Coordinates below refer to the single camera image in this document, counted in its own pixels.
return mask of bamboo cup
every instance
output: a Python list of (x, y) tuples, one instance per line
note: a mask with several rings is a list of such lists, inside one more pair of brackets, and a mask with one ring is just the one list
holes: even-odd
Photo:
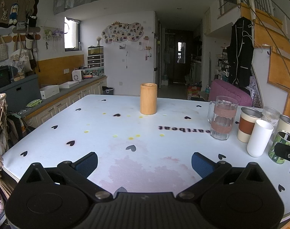
[(157, 112), (158, 85), (141, 84), (140, 112), (143, 115), (153, 115)]

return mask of table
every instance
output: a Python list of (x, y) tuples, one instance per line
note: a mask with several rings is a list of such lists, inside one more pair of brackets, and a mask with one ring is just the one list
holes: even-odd
[[(239, 121), (241, 107), (235, 121)], [(274, 163), (269, 146), (253, 158), (246, 143), (237, 139), (238, 125), (230, 137), (218, 141), (209, 134), (208, 102), (158, 98), (157, 113), (143, 115), (139, 97), (87, 95), (40, 125), (4, 154), (4, 170), (19, 180), (29, 165), (43, 167), (72, 162), (94, 151), (98, 167), (89, 180), (111, 192), (168, 192), (177, 195), (201, 177), (191, 166), (194, 152), (233, 167), (255, 161), (265, 171), (290, 217), (290, 162)]]

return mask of glass mug handle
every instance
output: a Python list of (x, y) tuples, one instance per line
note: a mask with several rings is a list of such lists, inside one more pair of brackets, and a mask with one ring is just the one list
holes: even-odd
[(208, 105), (208, 113), (207, 113), (207, 120), (209, 123), (212, 123), (213, 115), (214, 115), (214, 110), (212, 110), (212, 104), (216, 104), (215, 101), (211, 101)]

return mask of purple chair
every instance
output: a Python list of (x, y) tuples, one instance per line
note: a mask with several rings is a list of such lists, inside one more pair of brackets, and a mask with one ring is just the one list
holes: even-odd
[(215, 79), (212, 82), (210, 88), (210, 96), (208, 97), (208, 101), (216, 101), (216, 96), (224, 95), (227, 97), (234, 98), (238, 101), (239, 106), (252, 106), (252, 98), (241, 89), (235, 87), (234, 85), (222, 81), (220, 79)]

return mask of trash can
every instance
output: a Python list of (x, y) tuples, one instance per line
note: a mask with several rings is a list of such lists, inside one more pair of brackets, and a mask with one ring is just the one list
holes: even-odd
[(114, 88), (103, 86), (103, 95), (113, 95)]

